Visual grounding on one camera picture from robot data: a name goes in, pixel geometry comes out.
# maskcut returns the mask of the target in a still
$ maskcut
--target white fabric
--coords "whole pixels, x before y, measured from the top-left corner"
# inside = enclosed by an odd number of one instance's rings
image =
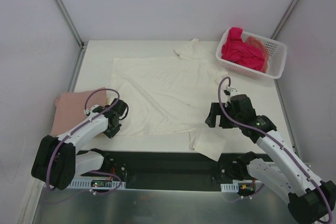
[[[130,110],[118,135],[189,132],[190,148],[218,160],[225,131],[210,129],[204,121],[227,72],[196,39],[174,51],[179,56],[114,58],[111,87]]]

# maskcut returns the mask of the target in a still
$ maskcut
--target laundry basket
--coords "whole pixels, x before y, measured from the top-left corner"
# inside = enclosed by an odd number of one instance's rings
[[[225,44],[226,42],[229,30],[230,28],[226,29],[226,31],[224,32],[216,51],[216,58],[221,67],[225,68],[226,70],[240,73],[254,79],[268,79],[268,78],[279,79],[281,77],[282,72],[284,71],[285,68],[285,62],[287,57],[287,46],[285,44],[278,42],[276,40],[268,39],[259,35],[243,31],[243,33],[241,34],[241,39],[244,42],[249,36],[253,36],[259,39],[268,49],[269,53],[268,68],[267,72],[263,73],[222,59],[222,47],[223,44]]]

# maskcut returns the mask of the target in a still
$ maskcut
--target white table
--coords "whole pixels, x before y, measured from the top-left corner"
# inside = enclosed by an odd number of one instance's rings
[[[175,55],[173,49],[185,43],[187,43],[187,41],[91,40],[88,43],[75,91],[93,90],[100,87],[109,88],[114,57],[173,56]],[[201,41],[200,43],[203,47],[215,54],[218,42]],[[272,80],[259,82],[232,72],[229,72],[229,75],[232,78],[232,86],[250,97],[257,114],[268,116],[276,125],[287,144],[291,146],[274,82]],[[249,138],[243,136],[239,129],[227,129],[226,131],[235,131],[235,133],[232,139],[226,144],[223,153],[245,153],[249,151],[260,154],[264,153],[264,151],[253,144]],[[98,148],[106,151],[133,152],[194,152],[189,149],[189,144],[188,133],[135,137],[120,137],[117,135],[113,139],[108,139],[103,134],[100,134],[91,140],[83,149],[89,150],[91,148]]]

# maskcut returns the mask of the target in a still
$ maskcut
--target pink cloth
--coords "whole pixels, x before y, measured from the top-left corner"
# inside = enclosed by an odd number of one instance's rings
[[[259,48],[243,42],[242,32],[243,30],[238,27],[230,29],[226,43],[222,47],[222,59],[261,71],[265,63],[264,55]]]
[[[267,68],[268,68],[268,59],[269,59],[268,49],[264,46],[264,44],[259,39],[256,39],[253,36],[248,37],[245,43],[251,46],[254,46],[256,48],[259,48],[263,52],[262,55],[264,56],[265,62],[264,62],[264,66],[261,69],[261,72],[266,73]]]
[[[68,92],[62,93],[60,97],[56,98],[56,113],[50,135],[57,136],[65,133],[87,118],[84,114],[84,104],[92,92],[94,90],[76,93]],[[106,105],[106,91],[95,93],[88,102],[88,109],[95,104]]]

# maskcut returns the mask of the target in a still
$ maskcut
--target garment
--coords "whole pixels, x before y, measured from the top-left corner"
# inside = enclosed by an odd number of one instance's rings
[[[222,47],[222,59],[241,66],[261,71],[265,64],[262,50],[243,42],[243,30],[238,27],[230,29],[226,43]]]
[[[85,92],[62,93],[56,98],[56,113],[51,134],[57,136],[71,130],[74,126],[82,122],[87,116],[84,114],[84,104],[89,95],[94,90]],[[88,101],[88,109],[93,105],[106,105],[106,91],[95,93]]]
[[[178,56],[114,58],[111,87],[130,110],[118,136],[189,132],[190,148],[217,161],[227,133],[204,121],[227,71],[196,39],[174,52]]]
[[[264,56],[265,62],[264,62],[264,66],[261,69],[261,72],[266,73],[267,67],[268,67],[268,59],[269,59],[268,49],[264,46],[264,44],[259,39],[256,39],[253,36],[249,36],[246,39],[245,43],[248,45],[254,46],[255,48],[259,48],[263,52],[262,55]]]

